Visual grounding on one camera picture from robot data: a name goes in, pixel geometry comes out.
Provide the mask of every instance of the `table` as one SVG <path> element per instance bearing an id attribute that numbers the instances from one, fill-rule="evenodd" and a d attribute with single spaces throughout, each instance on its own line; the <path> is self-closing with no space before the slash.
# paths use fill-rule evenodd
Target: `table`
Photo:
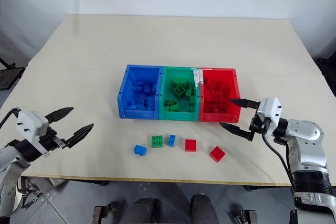
<path id="1" fill-rule="evenodd" d="M 217 123 L 128 120 L 118 116 L 117 95 L 127 64 L 236 68 L 242 98 L 277 96 L 283 118 L 312 120 L 324 130 L 332 185 L 336 185 L 335 97 L 286 20 L 68 15 L 31 60 L 0 110 L 12 107 L 43 114 L 74 106 L 52 127 L 69 138 L 94 128 L 72 149 L 55 150 L 26 176 L 146 180 L 241 185 L 289 185 L 278 158 L 256 136 L 249 142 Z M 253 110 L 242 109 L 238 126 L 248 129 Z M 0 143 L 22 139 L 11 118 Z M 152 135 L 177 135 L 177 146 L 151 149 Z M 197 139 L 196 153 L 183 150 Z M 145 156 L 134 155 L 135 144 Z M 226 156 L 209 157 L 218 145 Z M 285 148 L 273 146 L 284 156 Z"/>

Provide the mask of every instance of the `black cable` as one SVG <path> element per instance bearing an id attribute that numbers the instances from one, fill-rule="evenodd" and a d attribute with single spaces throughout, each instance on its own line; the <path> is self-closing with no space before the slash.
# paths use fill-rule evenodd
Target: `black cable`
<path id="1" fill-rule="evenodd" d="M 269 142 L 268 142 L 267 139 L 266 139 L 265 133 L 262 133 L 261 136 L 262 136 L 262 139 L 263 139 L 264 143 L 267 145 L 267 147 L 270 148 L 270 150 L 273 151 L 273 152 L 279 157 L 280 161 L 282 162 L 283 167 L 284 167 L 285 170 L 286 170 L 286 173 L 287 173 L 287 176 L 288 176 L 288 178 L 289 178 L 290 184 L 292 185 L 292 188 L 294 189 L 293 176 L 292 176 L 292 174 L 290 173 L 289 169 L 287 168 L 287 165 L 286 165 L 284 159 L 282 158 L 282 156 L 280 155 L 280 153 L 278 153 L 277 150 L 274 149 L 274 148 L 269 144 Z"/>
<path id="2" fill-rule="evenodd" d="M 14 114 L 17 111 L 17 109 L 11 109 L 6 115 L 5 117 L 2 119 L 2 121 L 0 122 L 0 129 L 2 127 L 2 125 L 4 125 L 4 123 L 7 121 L 7 119 L 10 117 L 11 114 Z"/>

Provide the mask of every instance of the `green lego brick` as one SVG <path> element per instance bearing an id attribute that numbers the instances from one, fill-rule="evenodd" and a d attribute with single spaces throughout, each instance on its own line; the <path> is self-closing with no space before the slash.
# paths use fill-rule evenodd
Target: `green lego brick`
<path id="1" fill-rule="evenodd" d="M 163 147 L 163 137 L 162 136 L 152 136 L 152 148 Z"/>
<path id="2" fill-rule="evenodd" d="M 169 111 L 179 111 L 179 110 L 180 110 L 180 106 L 178 104 L 169 106 Z"/>
<path id="3" fill-rule="evenodd" d="M 193 95 L 189 97 L 189 103 L 190 103 L 190 105 L 194 105 L 195 97 Z"/>
<path id="4" fill-rule="evenodd" d="M 163 67 L 162 82 L 160 87 L 159 108 L 160 120 L 181 120 L 181 121 L 198 121 L 200 107 L 200 85 L 195 84 L 194 73 L 197 68 L 187 67 Z M 185 93 L 178 92 L 177 97 L 173 90 L 181 86 L 185 89 Z M 174 105 L 169 111 L 167 101 L 174 100 L 178 104 L 179 109 L 176 111 Z"/>
<path id="5" fill-rule="evenodd" d="M 191 97 L 191 92 L 192 92 L 192 89 L 187 89 L 185 91 L 185 99 L 188 100 L 190 97 Z"/>
<path id="6" fill-rule="evenodd" d="M 173 88 L 173 94 L 180 98 L 185 96 L 186 89 L 182 85 L 177 85 L 175 88 Z"/>
<path id="7" fill-rule="evenodd" d="M 183 79 L 183 78 L 174 78 L 171 79 L 172 82 L 172 86 L 176 87 L 178 85 L 181 85 L 182 87 L 184 87 L 185 89 L 188 87 L 188 80 L 187 79 Z"/>

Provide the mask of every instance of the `plastic bin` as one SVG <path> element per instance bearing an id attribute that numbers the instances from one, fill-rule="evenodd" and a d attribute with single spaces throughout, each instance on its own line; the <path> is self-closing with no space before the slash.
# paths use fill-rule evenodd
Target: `plastic bin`
<path id="1" fill-rule="evenodd" d="M 200 85 L 198 68 L 163 67 L 160 89 L 160 120 L 198 121 Z"/>
<path id="2" fill-rule="evenodd" d="M 200 121 L 237 123 L 240 107 L 229 99 L 239 99 L 239 88 L 235 69 L 200 68 L 203 83 L 200 84 Z"/>
<path id="3" fill-rule="evenodd" d="M 159 119 L 163 67 L 127 65 L 118 94 L 120 118 Z"/>

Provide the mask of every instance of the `pile of lego bricks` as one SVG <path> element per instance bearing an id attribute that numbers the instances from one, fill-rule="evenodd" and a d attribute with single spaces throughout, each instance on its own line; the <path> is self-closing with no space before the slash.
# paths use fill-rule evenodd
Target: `pile of lego bricks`
<path id="1" fill-rule="evenodd" d="M 174 147 L 175 146 L 175 140 L 176 140 L 176 135 L 171 134 L 169 136 L 167 146 L 169 147 Z M 157 136 L 152 136 L 152 148 L 163 148 L 164 143 L 163 143 L 163 136 L 162 135 L 157 135 Z M 186 139 L 185 144 L 184 144 L 184 150 L 186 152 L 196 152 L 197 150 L 197 141 L 195 139 Z M 138 154 L 140 156 L 144 156 L 147 153 L 147 148 L 142 145 L 136 145 L 134 148 L 134 153 Z M 219 162 L 224 156 L 225 152 L 216 146 L 210 153 L 209 156 L 215 161 Z"/>
<path id="2" fill-rule="evenodd" d="M 235 69 L 128 65 L 118 94 L 123 119 L 239 120 Z"/>

